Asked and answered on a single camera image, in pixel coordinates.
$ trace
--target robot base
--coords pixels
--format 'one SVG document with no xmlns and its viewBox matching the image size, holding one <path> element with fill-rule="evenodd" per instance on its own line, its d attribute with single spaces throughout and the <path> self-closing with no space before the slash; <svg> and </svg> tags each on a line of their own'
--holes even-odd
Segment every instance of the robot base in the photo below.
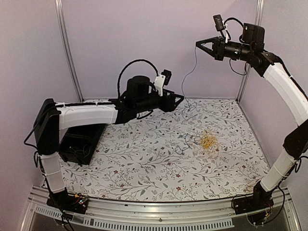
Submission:
<svg viewBox="0 0 308 231">
<path fill-rule="evenodd" d="M 76 198 L 74 195 L 69 195 L 65 189 L 60 193 L 50 194 L 46 204 L 65 211 L 86 214 L 88 202 L 87 197 L 78 195 Z"/>
<path fill-rule="evenodd" d="M 232 207 L 234 208 L 235 214 L 249 213 L 256 210 L 265 209 L 273 205 L 274 202 L 271 198 L 259 201 L 258 203 L 253 203 L 252 196 L 234 199 L 232 202 Z"/>
</svg>

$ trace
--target floral pattern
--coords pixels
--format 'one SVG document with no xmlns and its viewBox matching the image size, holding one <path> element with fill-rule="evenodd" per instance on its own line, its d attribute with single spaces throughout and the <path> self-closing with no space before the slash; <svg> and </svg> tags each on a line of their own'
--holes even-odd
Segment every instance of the floral pattern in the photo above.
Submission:
<svg viewBox="0 0 308 231">
<path fill-rule="evenodd" d="M 269 170 L 236 101 L 205 99 L 108 125 L 89 166 L 60 163 L 72 193 L 155 202 L 251 193 Z"/>
</svg>

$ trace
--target black arm joint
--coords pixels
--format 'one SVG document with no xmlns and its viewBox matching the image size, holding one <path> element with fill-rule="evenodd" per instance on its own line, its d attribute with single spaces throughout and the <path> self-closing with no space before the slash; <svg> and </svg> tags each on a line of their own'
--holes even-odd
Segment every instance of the black arm joint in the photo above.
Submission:
<svg viewBox="0 0 308 231">
<path fill-rule="evenodd" d="M 283 147 L 286 152 L 298 159 L 308 148 L 308 120 L 298 126 L 284 139 Z"/>
</svg>

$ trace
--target aluminum frame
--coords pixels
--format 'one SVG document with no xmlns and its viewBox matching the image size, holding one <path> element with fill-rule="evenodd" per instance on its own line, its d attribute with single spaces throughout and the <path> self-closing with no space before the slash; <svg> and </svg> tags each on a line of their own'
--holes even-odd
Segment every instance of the aluminum frame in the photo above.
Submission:
<svg viewBox="0 0 308 231">
<path fill-rule="evenodd" d="M 284 210 L 289 228 L 291 231 L 301 231 L 291 196 L 287 188 L 284 188 L 283 191 L 286 197 Z M 36 186 L 32 188 L 21 231 L 29 231 L 31 220 L 36 212 L 60 219 L 60 211 L 46 205 L 48 196 L 49 193 L 46 189 Z M 280 207 L 282 205 L 282 193 L 275 190 L 272 197 L 275 203 L 274 207 Z M 90 198 L 85 215 L 70 214 L 74 216 L 71 221 L 73 224 L 103 230 L 163 231 L 184 230 L 183 227 L 190 227 L 190 230 L 194 231 L 201 230 L 200 227 L 206 224 L 209 226 L 214 223 L 228 223 L 225 227 L 218 225 L 215 228 L 204 229 L 219 230 L 234 227 L 232 219 L 245 216 L 245 214 L 235 214 L 231 208 L 231 201 L 232 198 L 196 202 L 144 203 Z"/>
<path fill-rule="evenodd" d="M 55 0 L 55 6 L 56 6 L 56 11 L 57 11 L 57 17 L 58 17 L 58 22 L 59 22 L 59 28 L 60 28 L 63 48 L 64 48 L 65 56 L 67 59 L 68 69 L 72 77 L 72 81 L 74 84 L 74 88 L 75 88 L 78 100 L 82 102 L 84 101 L 84 98 L 82 96 L 80 84 L 77 78 L 76 69 L 75 69 L 74 62 L 73 62 L 71 49 L 69 46 L 67 30 L 66 30 L 66 25 L 65 25 L 65 20 L 64 20 L 62 0 Z"/>
<path fill-rule="evenodd" d="M 256 15 L 255 15 L 255 25 L 258 25 L 258 26 L 261 25 L 262 17 L 263 17 L 263 9 L 264 9 L 264 0 L 258 0 Z M 240 89 L 239 89 L 239 92 L 236 98 L 236 101 L 239 102 L 239 104 L 242 102 L 243 95 L 244 95 L 246 85 L 247 85 L 247 81 L 250 75 L 250 71 L 251 71 L 251 67 L 248 66 L 247 74 L 242 78 Z"/>
</svg>

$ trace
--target tangled rubber bands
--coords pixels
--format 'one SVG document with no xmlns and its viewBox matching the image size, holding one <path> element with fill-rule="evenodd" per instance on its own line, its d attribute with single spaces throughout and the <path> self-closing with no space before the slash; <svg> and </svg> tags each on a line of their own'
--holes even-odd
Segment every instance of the tangled rubber bands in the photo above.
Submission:
<svg viewBox="0 0 308 231">
<path fill-rule="evenodd" d="M 208 152 L 219 151 L 219 143 L 210 130 L 203 132 L 203 136 L 200 138 L 200 145 Z"/>
</svg>

